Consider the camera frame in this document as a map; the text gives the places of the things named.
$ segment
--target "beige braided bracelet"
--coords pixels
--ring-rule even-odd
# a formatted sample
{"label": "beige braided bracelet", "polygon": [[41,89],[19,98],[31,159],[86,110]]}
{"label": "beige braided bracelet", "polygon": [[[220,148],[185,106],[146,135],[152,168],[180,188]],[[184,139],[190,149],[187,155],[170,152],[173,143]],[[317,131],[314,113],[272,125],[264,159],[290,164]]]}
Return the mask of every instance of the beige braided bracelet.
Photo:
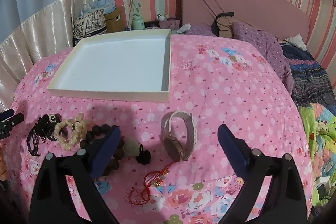
{"label": "beige braided bracelet", "polygon": [[[63,150],[71,150],[80,142],[81,139],[85,140],[87,122],[83,118],[84,114],[78,113],[74,119],[64,120],[55,125],[53,134]],[[71,135],[68,136],[68,139],[60,134],[61,129],[64,127],[71,128]]]}

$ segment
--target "white watch strap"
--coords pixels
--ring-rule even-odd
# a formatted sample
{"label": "white watch strap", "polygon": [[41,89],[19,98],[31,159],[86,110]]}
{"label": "white watch strap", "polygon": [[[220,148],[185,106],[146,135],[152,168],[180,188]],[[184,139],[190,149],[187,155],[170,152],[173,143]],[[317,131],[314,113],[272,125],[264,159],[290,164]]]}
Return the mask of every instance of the white watch strap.
{"label": "white watch strap", "polygon": [[188,158],[190,157],[197,143],[196,124],[193,120],[191,113],[189,114],[188,112],[185,112],[185,111],[176,111],[172,113],[169,119],[166,120],[165,125],[164,125],[165,131],[168,131],[168,136],[171,138],[176,138],[173,135],[172,129],[171,129],[171,121],[174,117],[183,119],[185,126],[187,128],[187,142],[186,142],[185,148],[183,149],[184,151],[183,160],[188,160]]}

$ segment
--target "purple polka dot pillow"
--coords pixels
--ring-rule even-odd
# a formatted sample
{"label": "purple polka dot pillow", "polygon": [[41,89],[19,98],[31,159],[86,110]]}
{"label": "purple polka dot pillow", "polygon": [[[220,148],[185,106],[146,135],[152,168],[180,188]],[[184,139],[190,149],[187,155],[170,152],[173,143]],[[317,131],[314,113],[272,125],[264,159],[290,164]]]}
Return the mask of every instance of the purple polka dot pillow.
{"label": "purple polka dot pillow", "polygon": [[191,26],[190,30],[188,30],[185,34],[215,37],[215,35],[211,32],[211,27],[209,26]]}
{"label": "purple polka dot pillow", "polygon": [[234,39],[252,44],[267,60],[290,94],[294,80],[287,58],[284,56],[278,39],[263,30],[256,30],[244,22],[232,23]]}

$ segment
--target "tote bag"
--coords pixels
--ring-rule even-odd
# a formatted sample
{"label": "tote bag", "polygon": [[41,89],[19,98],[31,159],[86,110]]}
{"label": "tote bag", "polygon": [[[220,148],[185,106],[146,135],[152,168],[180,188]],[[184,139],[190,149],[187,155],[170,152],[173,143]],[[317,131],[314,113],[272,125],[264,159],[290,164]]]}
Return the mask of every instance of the tote bag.
{"label": "tote bag", "polygon": [[104,10],[93,10],[89,5],[85,8],[88,12],[83,14],[81,11],[82,16],[73,21],[73,46],[84,37],[107,33]]}

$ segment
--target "black bracelet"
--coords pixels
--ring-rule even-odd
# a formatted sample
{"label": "black bracelet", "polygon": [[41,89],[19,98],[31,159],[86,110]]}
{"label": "black bracelet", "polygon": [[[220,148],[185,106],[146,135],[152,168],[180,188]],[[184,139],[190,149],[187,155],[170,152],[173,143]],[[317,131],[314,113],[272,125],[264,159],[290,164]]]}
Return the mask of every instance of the black bracelet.
{"label": "black bracelet", "polygon": [[[40,156],[40,154],[37,154],[37,151],[39,149],[39,141],[40,137],[42,139],[42,142],[46,142],[46,139],[48,138],[52,142],[57,141],[57,139],[54,138],[53,132],[55,129],[55,125],[60,122],[60,115],[59,114],[45,114],[37,119],[36,124],[31,129],[27,136],[27,148],[28,152],[32,156]],[[61,130],[63,135],[67,135],[64,130]],[[31,148],[30,140],[33,138],[33,146],[34,148]]]}

